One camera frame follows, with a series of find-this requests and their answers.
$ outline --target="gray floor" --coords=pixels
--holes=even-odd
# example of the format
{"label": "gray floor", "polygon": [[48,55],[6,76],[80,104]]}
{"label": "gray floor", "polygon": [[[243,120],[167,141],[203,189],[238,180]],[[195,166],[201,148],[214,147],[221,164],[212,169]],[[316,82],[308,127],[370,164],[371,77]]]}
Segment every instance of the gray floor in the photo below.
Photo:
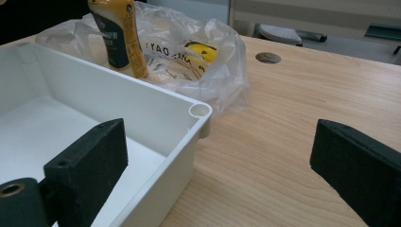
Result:
{"label": "gray floor", "polygon": [[327,36],[327,40],[324,43],[320,43],[318,41],[320,37],[312,36],[305,32],[297,33],[303,39],[303,45],[306,48],[385,63],[394,63],[397,58],[400,58],[401,54],[401,51],[397,55],[393,54],[397,47],[396,45],[352,40],[336,36]]}

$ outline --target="round hole in desk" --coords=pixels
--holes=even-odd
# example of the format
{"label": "round hole in desk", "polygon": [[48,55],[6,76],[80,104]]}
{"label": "round hole in desk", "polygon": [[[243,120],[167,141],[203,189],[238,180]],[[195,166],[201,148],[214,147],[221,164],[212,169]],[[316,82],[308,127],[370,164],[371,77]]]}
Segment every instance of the round hole in desk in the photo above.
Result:
{"label": "round hole in desk", "polygon": [[278,63],[281,61],[281,57],[270,53],[270,52],[263,52],[256,55],[256,59],[263,63]]}

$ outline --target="wooden desk surface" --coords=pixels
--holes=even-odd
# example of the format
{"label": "wooden desk surface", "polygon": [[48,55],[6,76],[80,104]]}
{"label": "wooden desk surface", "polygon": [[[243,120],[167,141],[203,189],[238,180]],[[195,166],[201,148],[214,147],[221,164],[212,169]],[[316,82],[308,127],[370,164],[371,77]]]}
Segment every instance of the wooden desk surface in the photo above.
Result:
{"label": "wooden desk surface", "polygon": [[[401,66],[243,37],[249,110],[196,146],[192,181],[162,226],[366,226],[309,165],[319,118],[401,151]],[[281,56],[277,64],[255,59]]]}

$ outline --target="screw hole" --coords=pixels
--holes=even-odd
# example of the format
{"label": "screw hole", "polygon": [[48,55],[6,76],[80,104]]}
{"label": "screw hole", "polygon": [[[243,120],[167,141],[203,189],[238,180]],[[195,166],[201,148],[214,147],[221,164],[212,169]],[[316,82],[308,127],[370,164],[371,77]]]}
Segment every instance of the screw hole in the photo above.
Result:
{"label": "screw hole", "polygon": [[70,162],[68,160],[62,160],[59,162],[59,167],[65,167],[69,164]]}
{"label": "screw hole", "polygon": [[13,183],[3,187],[0,191],[0,198],[9,197],[15,195],[24,189],[23,183]]}

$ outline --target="clear plastic bag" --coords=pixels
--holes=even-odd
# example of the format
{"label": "clear plastic bag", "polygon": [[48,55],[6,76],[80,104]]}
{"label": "clear plastic bag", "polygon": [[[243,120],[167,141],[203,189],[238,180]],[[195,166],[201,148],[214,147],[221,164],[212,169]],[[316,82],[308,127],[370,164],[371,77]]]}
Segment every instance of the clear plastic bag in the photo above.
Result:
{"label": "clear plastic bag", "polygon": [[[142,2],[135,2],[135,7],[148,62],[145,81],[210,104],[214,118],[248,108],[246,49],[232,28],[216,19],[200,22]],[[104,43],[90,14],[38,34],[36,42],[107,65]]]}

